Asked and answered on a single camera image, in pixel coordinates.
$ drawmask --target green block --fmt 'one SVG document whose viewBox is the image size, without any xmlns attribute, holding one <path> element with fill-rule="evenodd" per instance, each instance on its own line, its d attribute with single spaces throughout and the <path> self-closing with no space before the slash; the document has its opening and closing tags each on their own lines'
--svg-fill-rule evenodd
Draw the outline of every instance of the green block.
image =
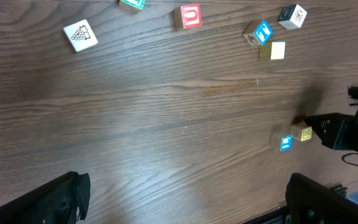
<svg viewBox="0 0 358 224">
<path fill-rule="evenodd" d="M 144 2 L 146 2 L 146 0 L 121 0 L 123 3 L 126 3 L 132 7 L 135 7 L 139 10 L 142 10 L 144 7 Z"/>
</svg>

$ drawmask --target wood grain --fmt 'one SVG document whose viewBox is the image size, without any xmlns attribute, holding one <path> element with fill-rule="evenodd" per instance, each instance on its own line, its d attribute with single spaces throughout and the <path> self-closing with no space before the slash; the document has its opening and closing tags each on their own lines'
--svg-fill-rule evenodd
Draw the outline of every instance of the wood grain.
<svg viewBox="0 0 358 224">
<path fill-rule="evenodd" d="M 97 0 L 0 1 L 0 205 L 88 172 L 85 223 L 241 223 L 283 204 L 293 172 L 358 190 L 358 168 L 312 140 L 269 146 L 300 110 L 352 114 L 358 1 L 302 1 L 303 27 L 277 24 L 293 1 L 201 4 L 203 25 Z M 73 53 L 63 27 L 87 19 L 99 44 Z M 242 31 L 266 19 L 285 60 L 259 60 Z"/>
</svg>

